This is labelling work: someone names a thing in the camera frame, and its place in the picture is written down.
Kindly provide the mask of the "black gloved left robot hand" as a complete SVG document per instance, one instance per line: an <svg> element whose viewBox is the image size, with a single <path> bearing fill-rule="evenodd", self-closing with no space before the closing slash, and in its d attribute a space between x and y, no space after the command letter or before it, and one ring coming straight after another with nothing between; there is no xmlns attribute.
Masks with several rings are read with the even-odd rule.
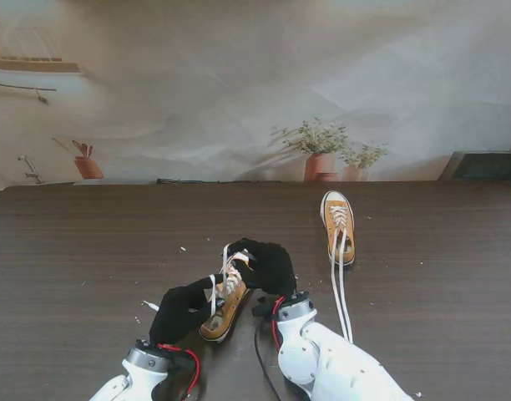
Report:
<svg viewBox="0 0 511 401"><path fill-rule="evenodd" d="M210 317L212 309L205 290L222 281L223 277L215 274L185 286L170 288L164 294L149 329L150 343L174 345L199 328Z"/></svg>

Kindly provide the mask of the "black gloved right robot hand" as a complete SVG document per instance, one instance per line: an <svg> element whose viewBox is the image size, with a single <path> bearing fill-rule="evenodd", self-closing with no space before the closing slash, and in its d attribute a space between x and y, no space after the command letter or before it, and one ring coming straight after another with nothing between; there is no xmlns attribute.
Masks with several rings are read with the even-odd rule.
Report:
<svg viewBox="0 0 511 401"><path fill-rule="evenodd" d="M296 277L287 250L277 243L242 238L229 245L227 255L247 251L248 262L235 260L235 269L250 289L289 298L296 292Z"/></svg>

